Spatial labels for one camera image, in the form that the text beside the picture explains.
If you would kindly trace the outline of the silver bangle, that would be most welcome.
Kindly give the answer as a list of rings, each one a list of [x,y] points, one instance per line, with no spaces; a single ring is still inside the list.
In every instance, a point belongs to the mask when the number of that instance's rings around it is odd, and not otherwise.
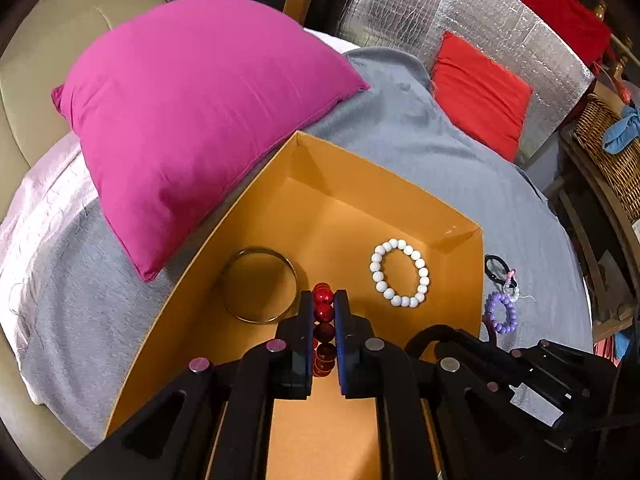
[[[253,325],[275,323],[287,316],[299,291],[293,263],[262,246],[236,252],[222,268],[218,288],[227,312]]]

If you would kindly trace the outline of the orange cardboard box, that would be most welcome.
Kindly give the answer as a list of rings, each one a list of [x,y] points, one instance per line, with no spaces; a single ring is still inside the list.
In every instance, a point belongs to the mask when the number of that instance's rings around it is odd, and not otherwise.
[[[426,262],[431,281],[415,308],[392,306],[372,280],[374,248],[392,238],[406,240]],[[250,246],[285,255],[299,289],[325,282],[346,290],[354,313],[398,346],[436,324],[480,330],[480,226],[397,174],[299,132],[222,217],[182,274],[120,389],[108,431],[122,426],[190,359],[230,362],[274,336],[273,323],[243,323],[220,298],[222,268]]]

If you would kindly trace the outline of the grey blanket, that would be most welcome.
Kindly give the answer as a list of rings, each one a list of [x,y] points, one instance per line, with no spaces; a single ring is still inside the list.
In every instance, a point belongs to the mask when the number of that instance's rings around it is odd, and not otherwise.
[[[548,200],[526,174],[456,128],[431,96],[427,72],[411,55],[386,48],[350,51],[367,92],[310,127],[328,140],[396,172],[477,222],[491,254],[514,264],[525,298],[512,349],[547,338],[589,350],[591,323],[577,258]],[[90,274],[40,307],[21,374],[30,397],[84,445],[101,439],[142,340],[204,233],[197,232],[152,282],[134,273],[98,199],[76,236]]]

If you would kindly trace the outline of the wooden shelf unit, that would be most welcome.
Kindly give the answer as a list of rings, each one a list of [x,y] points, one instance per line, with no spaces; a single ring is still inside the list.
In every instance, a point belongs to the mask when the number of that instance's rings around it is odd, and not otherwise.
[[[570,234],[590,300],[592,338],[634,325],[639,307],[639,241],[601,171],[566,127],[552,136],[559,172],[544,194]]]

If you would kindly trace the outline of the pink white bed sheet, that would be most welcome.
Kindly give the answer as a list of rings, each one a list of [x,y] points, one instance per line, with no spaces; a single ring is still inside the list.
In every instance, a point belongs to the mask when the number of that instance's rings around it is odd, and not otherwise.
[[[40,307],[90,273],[76,236],[86,232],[98,198],[75,133],[67,133],[27,171],[1,223],[1,328],[23,361]]]

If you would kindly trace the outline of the blue cloth in basket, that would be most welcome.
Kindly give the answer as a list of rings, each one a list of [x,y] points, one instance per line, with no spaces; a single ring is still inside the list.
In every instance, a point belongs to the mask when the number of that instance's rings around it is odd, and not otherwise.
[[[602,141],[602,148],[612,155],[623,151],[633,140],[640,136],[640,115],[637,107],[627,105],[623,108],[618,122],[607,128]]]

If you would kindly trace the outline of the wicker basket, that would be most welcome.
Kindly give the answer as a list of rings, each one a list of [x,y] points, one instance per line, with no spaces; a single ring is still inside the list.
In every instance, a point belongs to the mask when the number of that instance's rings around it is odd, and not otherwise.
[[[634,223],[639,219],[639,140],[632,140],[617,154],[610,154],[603,147],[605,131],[619,121],[620,114],[590,93],[573,138],[599,168],[628,219]]]

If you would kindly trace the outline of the red cushion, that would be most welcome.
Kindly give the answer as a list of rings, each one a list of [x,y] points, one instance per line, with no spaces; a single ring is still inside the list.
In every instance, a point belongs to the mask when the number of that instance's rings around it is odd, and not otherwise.
[[[434,98],[451,122],[514,162],[532,87],[464,39],[445,32],[432,70]]]

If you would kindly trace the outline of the magenta pillow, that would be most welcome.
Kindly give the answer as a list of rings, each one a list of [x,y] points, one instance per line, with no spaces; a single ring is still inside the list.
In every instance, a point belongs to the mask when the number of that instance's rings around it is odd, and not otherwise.
[[[252,168],[367,84],[253,0],[176,0],[99,37],[52,91],[108,225],[152,281]]]

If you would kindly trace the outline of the silver foil insulation panel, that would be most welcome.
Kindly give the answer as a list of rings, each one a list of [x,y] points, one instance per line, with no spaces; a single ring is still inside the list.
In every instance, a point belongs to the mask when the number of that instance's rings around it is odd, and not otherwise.
[[[587,91],[593,74],[521,0],[346,0],[337,36],[406,51],[433,67],[453,32],[533,89],[518,154],[527,167]]]

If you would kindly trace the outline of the red cloth on railing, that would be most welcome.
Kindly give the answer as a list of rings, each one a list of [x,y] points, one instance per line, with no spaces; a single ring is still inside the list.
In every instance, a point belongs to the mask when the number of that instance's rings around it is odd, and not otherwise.
[[[588,67],[601,63],[611,31],[579,0],[521,0],[534,11]]]

